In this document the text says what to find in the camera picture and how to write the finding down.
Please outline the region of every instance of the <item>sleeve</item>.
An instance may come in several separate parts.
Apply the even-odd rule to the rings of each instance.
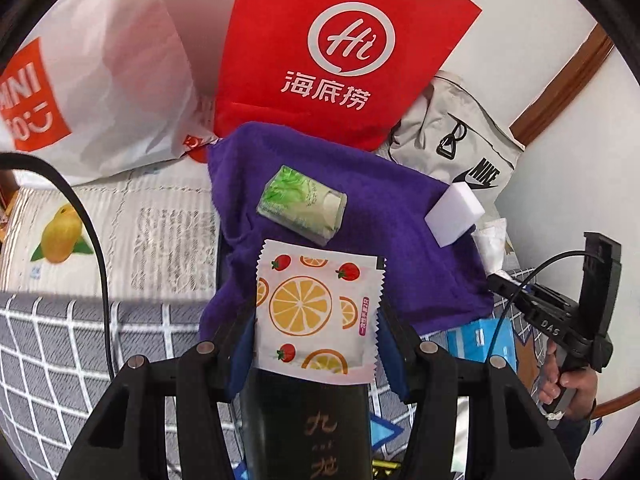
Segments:
[[[588,418],[582,420],[562,418],[558,426],[554,429],[556,439],[560,443],[560,447],[562,447],[562,451],[569,461],[571,469],[575,467],[578,455],[580,455],[580,449],[589,434],[590,427],[591,421]]]

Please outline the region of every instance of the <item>blue box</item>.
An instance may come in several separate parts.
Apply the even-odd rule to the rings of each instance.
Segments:
[[[498,327],[497,319],[479,319],[465,326],[447,330],[449,353],[460,359],[482,362],[486,359],[491,339]],[[495,342],[494,355],[501,355],[517,371],[513,328],[505,319]]]

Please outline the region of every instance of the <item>orange fruit print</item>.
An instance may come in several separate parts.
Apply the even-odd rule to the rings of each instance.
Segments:
[[[306,356],[302,363],[302,368],[311,368],[312,370],[327,370],[334,374],[343,373],[347,375],[349,367],[347,366],[347,359],[335,350],[330,348],[323,348],[311,352]]]
[[[312,335],[329,321],[332,299],[324,283],[310,276],[294,276],[282,282],[269,303],[271,322],[282,333]]]
[[[269,283],[264,278],[258,278],[258,287],[255,297],[255,306],[261,306],[269,295]]]
[[[308,258],[307,256],[300,256],[300,263],[307,267],[324,267],[329,260],[322,260],[320,258]]]
[[[353,300],[340,296],[340,307],[342,309],[342,329],[351,328],[358,320],[358,307]]]

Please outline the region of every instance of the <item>wooden door frame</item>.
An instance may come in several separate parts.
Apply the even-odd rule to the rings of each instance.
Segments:
[[[525,146],[532,143],[591,81],[613,47],[611,38],[600,25],[596,25],[540,97],[511,125],[513,136]]]
[[[618,412],[619,410],[624,410],[638,401],[640,401],[640,387],[624,394],[623,396],[598,404],[596,409],[593,410],[591,418],[600,418],[601,416],[607,416],[611,413]]]

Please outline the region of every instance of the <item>white melamine sponge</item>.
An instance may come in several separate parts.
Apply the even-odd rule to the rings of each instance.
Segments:
[[[455,242],[484,214],[484,208],[466,182],[455,182],[424,217],[440,247]]]

